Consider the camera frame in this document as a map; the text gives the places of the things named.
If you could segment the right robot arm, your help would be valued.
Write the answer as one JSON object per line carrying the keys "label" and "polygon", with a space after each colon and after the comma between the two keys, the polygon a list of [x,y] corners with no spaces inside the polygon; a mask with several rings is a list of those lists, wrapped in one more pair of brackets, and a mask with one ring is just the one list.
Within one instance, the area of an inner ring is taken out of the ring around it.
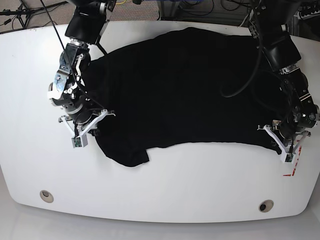
{"label": "right robot arm", "polygon": [[65,36],[70,39],[62,46],[59,68],[49,85],[47,97],[51,103],[65,111],[58,121],[64,123],[71,134],[74,148],[88,145],[87,135],[99,133],[98,123],[113,116],[98,102],[94,93],[86,89],[84,71],[91,63],[90,45],[95,45],[105,55],[100,39],[110,21],[115,0],[73,0],[75,11]]}

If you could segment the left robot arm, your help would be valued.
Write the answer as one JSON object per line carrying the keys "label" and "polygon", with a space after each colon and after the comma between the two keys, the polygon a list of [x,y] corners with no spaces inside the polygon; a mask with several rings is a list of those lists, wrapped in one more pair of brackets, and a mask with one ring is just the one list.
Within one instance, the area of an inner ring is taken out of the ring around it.
{"label": "left robot arm", "polygon": [[252,0],[249,31],[259,41],[259,54],[280,78],[281,90],[288,98],[283,120],[274,120],[262,129],[277,143],[280,160],[293,163],[296,152],[310,136],[309,129],[320,120],[320,109],[308,90],[308,80],[297,66],[301,55],[286,28],[301,5],[299,0]]}

